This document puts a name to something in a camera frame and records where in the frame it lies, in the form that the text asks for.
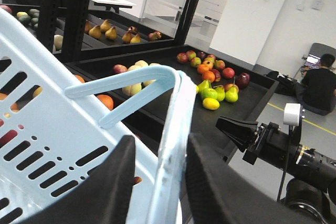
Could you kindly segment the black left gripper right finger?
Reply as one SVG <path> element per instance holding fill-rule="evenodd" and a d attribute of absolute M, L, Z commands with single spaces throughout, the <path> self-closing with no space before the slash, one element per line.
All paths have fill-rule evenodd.
<path fill-rule="evenodd" d="M 185 180 L 195 223 L 317 223 L 244 180 L 199 133 L 188 137 Z"/>

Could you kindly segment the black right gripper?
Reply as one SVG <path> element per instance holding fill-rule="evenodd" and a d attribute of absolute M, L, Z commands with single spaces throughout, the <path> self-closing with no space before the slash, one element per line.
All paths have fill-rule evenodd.
<path fill-rule="evenodd" d="M 258 128 L 257 121 L 244 121 L 220 116 L 216 127 L 241 152 L 244 152 L 243 160 L 251 165 L 260 158 L 276 168 L 291 169 L 302 149 L 300 144 L 302 124 L 289 126 L 287 134 L 279 129 L 279 125 L 272 122 L 267 125 L 263 123 Z"/>

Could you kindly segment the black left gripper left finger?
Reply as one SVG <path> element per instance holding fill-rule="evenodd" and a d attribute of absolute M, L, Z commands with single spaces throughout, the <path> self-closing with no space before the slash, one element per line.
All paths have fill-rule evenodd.
<path fill-rule="evenodd" d="M 135 183 L 135 138 L 125 135 L 86 181 L 23 223 L 126 223 Z"/>

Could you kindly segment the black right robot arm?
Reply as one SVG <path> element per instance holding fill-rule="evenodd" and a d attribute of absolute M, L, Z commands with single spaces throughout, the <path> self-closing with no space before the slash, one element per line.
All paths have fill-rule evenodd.
<path fill-rule="evenodd" d="M 290 134 L 273 122 L 235 120 L 221 116 L 216 127 L 244 153 L 243 160 L 254 164 L 260 158 L 325 193 L 335 202 L 335 160 L 314 148 L 300 144 L 301 124 Z"/>

